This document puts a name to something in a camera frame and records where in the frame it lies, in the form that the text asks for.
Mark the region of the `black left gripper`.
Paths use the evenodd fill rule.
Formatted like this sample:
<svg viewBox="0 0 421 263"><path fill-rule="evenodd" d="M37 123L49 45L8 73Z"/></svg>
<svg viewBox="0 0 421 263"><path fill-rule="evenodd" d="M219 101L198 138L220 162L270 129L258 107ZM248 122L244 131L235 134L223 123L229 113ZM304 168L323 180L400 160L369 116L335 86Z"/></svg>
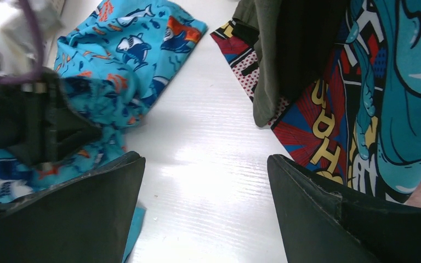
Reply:
<svg viewBox="0 0 421 263"><path fill-rule="evenodd" d="M22 85L0 85L0 150L25 165L62 162L99 140L101 128L68 107L57 107L61 81L45 69L40 79Z"/></svg>

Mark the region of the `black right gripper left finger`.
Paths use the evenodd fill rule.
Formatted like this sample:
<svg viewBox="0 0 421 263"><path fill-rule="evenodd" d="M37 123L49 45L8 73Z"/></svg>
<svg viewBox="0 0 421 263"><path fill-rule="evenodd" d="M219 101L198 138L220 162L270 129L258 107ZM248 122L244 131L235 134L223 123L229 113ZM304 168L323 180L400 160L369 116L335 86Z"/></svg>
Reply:
<svg viewBox="0 0 421 263"><path fill-rule="evenodd" d="M0 202L0 262L125 262L145 209L146 159L128 152L82 176Z"/></svg>

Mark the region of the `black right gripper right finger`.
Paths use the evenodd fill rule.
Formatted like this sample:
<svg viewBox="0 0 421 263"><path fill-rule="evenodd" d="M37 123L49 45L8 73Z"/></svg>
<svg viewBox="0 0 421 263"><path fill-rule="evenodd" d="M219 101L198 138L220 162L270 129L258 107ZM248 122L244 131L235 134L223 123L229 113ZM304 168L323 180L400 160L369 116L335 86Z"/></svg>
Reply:
<svg viewBox="0 0 421 263"><path fill-rule="evenodd" d="M355 191L283 155L267 166L288 262L421 262L421 208Z"/></svg>

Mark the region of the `turquoise shark print shorts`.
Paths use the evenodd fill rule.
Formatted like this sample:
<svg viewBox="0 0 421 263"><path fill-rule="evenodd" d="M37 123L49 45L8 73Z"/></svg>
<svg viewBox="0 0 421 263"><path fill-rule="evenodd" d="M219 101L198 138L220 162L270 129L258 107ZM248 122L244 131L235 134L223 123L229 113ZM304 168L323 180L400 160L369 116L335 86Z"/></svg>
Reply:
<svg viewBox="0 0 421 263"><path fill-rule="evenodd" d="M40 79L45 41L61 27L50 1L0 1L0 85ZM62 162L25 165L0 150L0 202L46 190L99 169L128 152L125 132L149 112L206 32L170 1L102 1L57 39L57 107L101 128L99 140Z"/></svg>

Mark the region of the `olive green shorts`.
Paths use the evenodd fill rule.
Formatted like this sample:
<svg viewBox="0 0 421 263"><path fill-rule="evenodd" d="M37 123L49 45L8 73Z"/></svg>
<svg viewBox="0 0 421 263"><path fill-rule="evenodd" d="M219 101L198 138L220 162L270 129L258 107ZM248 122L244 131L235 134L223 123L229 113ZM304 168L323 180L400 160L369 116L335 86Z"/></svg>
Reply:
<svg viewBox="0 0 421 263"><path fill-rule="evenodd" d="M259 128L266 126L276 114L280 84L276 66L276 26L281 1L239 1L233 18L259 32L254 44L259 80L254 93L253 118Z"/></svg>

